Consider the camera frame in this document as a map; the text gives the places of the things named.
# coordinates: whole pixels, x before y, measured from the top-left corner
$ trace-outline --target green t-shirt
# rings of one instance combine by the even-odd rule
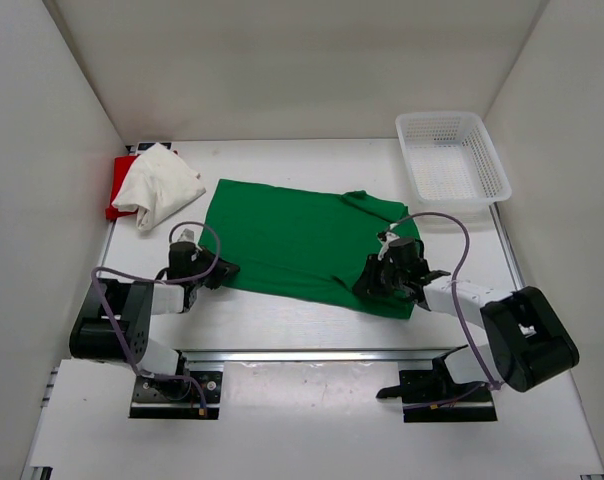
[[[339,305],[392,318],[409,318],[399,299],[362,300],[351,292],[376,237],[408,215],[405,205],[365,191],[343,195],[220,180],[206,223],[220,236],[221,256],[240,266],[227,286]],[[419,238],[410,221],[394,230]],[[200,244],[215,251],[205,231]]]

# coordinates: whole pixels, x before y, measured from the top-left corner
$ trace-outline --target laundry basket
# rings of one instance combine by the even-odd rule
[[[481,207],[511,196],[498,154],[476,114],[409,113],[395,124],[409,178],[425,206]]]

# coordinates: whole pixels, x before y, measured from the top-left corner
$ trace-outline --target white table surface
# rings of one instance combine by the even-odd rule
[[[118,220],[106,265],[152,276],[178,221],[203,220],[220,178],[320,192],[365,189],[415,211],[396,140],[175,143],[208,192],[150,234]],[[456,227],[420,223],[432,268],[452,269]],[[475,218],[463,277],[513,281],[489,212]],[[201,291],[186,315],[156,317],[151,337],[175,348],[428,348],[465,343],[457,320],[416,309],[409,321],[239,290]],[[478,340],[479,329],[473,329]],[[225,365],[217,421],[128,419],[133,373],[67,360],[46,407],[31,465],[59,479],[579,479],[602,473],[570,375],[494,395],[498,421],[404,424],[375,392],[398,366]]]
[[[167,265],[171,227],[184,220],[204,221],[221,178],[330,193],[366,190],[418,211],[397,140],[175,142],[173,149],[201,172],[206,194],[148,233],[135,228],[134,217],[119,219],[106,266],[153,277]],[[471,250],[460,278],[513,289],[489,210],[472,220]],[[441,222],[419,222],[419,228],[431,268],[452,271],[464,246],[459,228]],[[224,256],[224,238],[221,241]],[[485,338],[482,330],[471,327],[478,340]],[[404,321],[227,288],[200,289],[187,314],[155,317],[150,337],[174,348],[209,350],[413,349],[466,343],[456,319],[419,308]]]
[[[495,395],[497,422],[405,424],[394,363],[227,363],[216,421],[127,418],[126,368],[62,362],[31,465],[51,480],[579,480],[602,466],[569,375]]]

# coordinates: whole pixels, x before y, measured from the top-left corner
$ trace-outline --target purple cable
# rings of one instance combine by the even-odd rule
[[[472,387],[468,392],[458,395],[457,397],[449,398],[448,400],[438,400],[437,402],[429,402],[429,403],[416,403],[415,405],[407,405],[406,407],[402,407],[403,410],[417,410],[418,408],[428,408],[428,407],[439,407],[442,405],[448,405],[450,403],[459,402],[463,398],[468,397],[473,392],[477,391],[480,387],[482,387],[482,383],[478,383],[474,387]]]
[[[471,348],[473,355],[475,355],[475,358],[477,359],[478,363],[480,364],[480,368],[482,369],[482,371],[486,375],[487,380],[489,381],[489,388],[491,390],[499,390],[501,387],[501,383],[493,378],[493,376],[491,375],[491,372],[489,371],[489,367],[487,367],[486,362],[482,358],[482,355],[480,355],[478,346],[476,345],[475,341],[473,340],[473,336],[471,336],[469,327],[466,324],[466,320],[464,319],[464,314],[462,313],[462,307],[460,306],[460,299],[458,297],[458,287],[457,287],[458,274],[460,273],[460,270],[462,269],[462,265],[464,265],[464,262],[466,261],[466,257],[469,255],[469,249],[471,247],[471,237],[469,235],[469,230],[464,226],[464,224],[460,220],[458,220],[457,218],[455,218],[452,215],[448,215],[446,213],[440,213],[440,212],[420,212],[420,213],[414,213],[413,215],[408,215],[408,216],[402,218],[401,220],[391,224],[391,226],[389,228],[387,228],[387,232],[393,230],[398,225],[401,225],[402,223],[407,222],[411,219],[414,219],[417,217],[426,217],[426,216],[446,218],[447,220],[451,220],[452,222],[456,223],[462,229],[462,233],[464,234],[464,240],[465,240],[464,252],[462,253],[462,257],[460,258],[460,261],[455,266],[455,269],[453,270],[453,273],[451,274],[451,295],[453,297],[453,307],[455,308],[455,313],[458,316],[458,320],[460,320],[460,325],[462,326],[462,331],[464,332],[464,336],[466,337],[467,342],[469,342],[469,347]]]
[[[98,298],[100,299],[100,303],[102,304],[102,307],[104,308],[104,312],[106,313],[106,316],[108,317],[109,322],[111,322],[111,326],[113,327],[115,336],[117,337],[118,342],[120,343],[122,352],[124,352],[124,357],[126,358],[127,363],[131,366],[131,369],[133,370],[133,373],[135,373],[136,376],[142,376],[142,374],[145,372],[140,371],[137,364],[135,363],[135,358],[133,357],[133,353],[131,352],[129,345],[126,343],[126,338],[124,337],[124,333],[122,333],[122,330],[120,329],[120,325],[115,318],[115,314],[113,313],[113,310],[111,309],[111,306],[109,305],[109,302],[106,298],[106,295],[104,294],[104,291],[102,290],[102,288],[100,288],[100,281],[98,278],[98,273],[106,272],[106,273],[111,273],[113,275],[118,275],[120,277],[128,278],[129,280],[134,280],[137,282],[161,283],[161,284],[165,284],[165,285],[175,285],[175,284],[182,283],[182,282],[191,282],[191,281],[199,280],[201,278],[206,277],[209,273],[211,273],[213,271],[213,269],[215,268],[215,266],[218,263],[218,260],[220,258],[220,237],[218,237],[218,234],[215,232],[215,230],[213,230],[208,225],[206,225],[204,223],[200,223],[200,222],[189,221],[189,222],[178,223],[171,229],[171,232],[169,233],[169,242],[171,242],[173,239],[173,232],[175,232],[175,230],[177,230],[179,227],[181,227],[183,225],[197,225],[199,227],[202,227],[202,228],[208,230],[209,232],[211,232],[211,234],[213,235],[213,238],[215,239],[215,244],[216,244],[215,257],[213,258],[213,262],[211,262],[211,265],[209,266],[209,268],[206,269],[202,273],[198,273],[197,275],[193,275],[191,277],[177,278],[177,279],[173,279],[173,280],[155,280],[153,278],[144,278],[144,277],[138,277],[136,275],[130,275],[128,273],[120,272],[119,270],[115,270],[113,268],[108,268],[108,267],[95,267],[93,270],[91,270],[91,284],[93,285],[93,288],[95,288],[96,292],[98,293]],[[204,398],[204,391],[202,390],[202,387],[200,386],[200,384],[198,382],[196,382],[193,377],[190,377],[187,375],[154,375],[153,378],[155,378],[156,380],[159,380],[159,381],[182,380],[184,382],[192,383],[200,395],[200,408],[206,409],[206,399]]]

